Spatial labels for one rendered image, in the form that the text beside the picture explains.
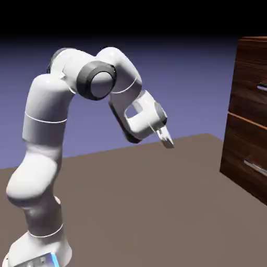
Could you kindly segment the dark wood drawer front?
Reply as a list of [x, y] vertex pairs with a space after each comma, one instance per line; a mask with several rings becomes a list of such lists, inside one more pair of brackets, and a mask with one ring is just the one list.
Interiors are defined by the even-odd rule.
[[220, 172], [267, 206], [267, 177], [244, 160], [267, 170], [267, 127], [228, 113]]
[[257, 84], [267, 83], [267, 37], [239, 39], [229, 112], [267, 127], [267, 92]]

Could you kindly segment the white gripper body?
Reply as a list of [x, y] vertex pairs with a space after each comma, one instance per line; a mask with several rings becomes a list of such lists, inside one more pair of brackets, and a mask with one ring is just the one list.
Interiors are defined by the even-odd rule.
[[172, 141], [171, 135], [167, 129], [167, 126], [163, 126], [156, 131], [157, 136], [159, 137], [162, 145], [167, 149], [174, 148], [174, 143]]

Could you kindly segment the dark wood cabinet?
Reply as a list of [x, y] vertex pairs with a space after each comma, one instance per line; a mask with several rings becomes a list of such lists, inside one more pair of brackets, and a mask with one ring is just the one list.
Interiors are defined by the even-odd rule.
[[267, 206], [267, 37], [238, 40], [220, 171]]

